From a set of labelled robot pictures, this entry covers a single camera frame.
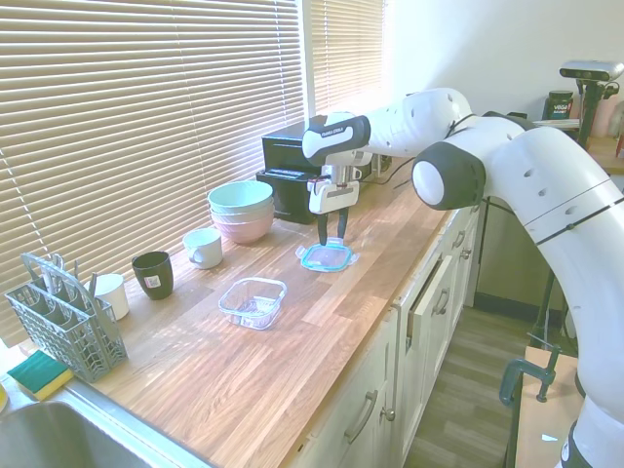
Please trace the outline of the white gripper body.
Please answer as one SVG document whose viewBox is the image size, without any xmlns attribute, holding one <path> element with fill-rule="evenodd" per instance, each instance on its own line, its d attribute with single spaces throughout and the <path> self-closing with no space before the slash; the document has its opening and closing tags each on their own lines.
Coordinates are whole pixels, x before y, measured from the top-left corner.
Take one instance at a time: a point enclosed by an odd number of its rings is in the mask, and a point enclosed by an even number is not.
<svg viewBox="0 0 624 468">
<path fill-rule="evenodd" d="M 354 206 L 359 197 L 360 183 L 348 181 L 344 185 L 329 179 L 313 179 L 307 182 L 310 193 L 308 208 L 314 215 L 324 215 Z"/>
</svg>

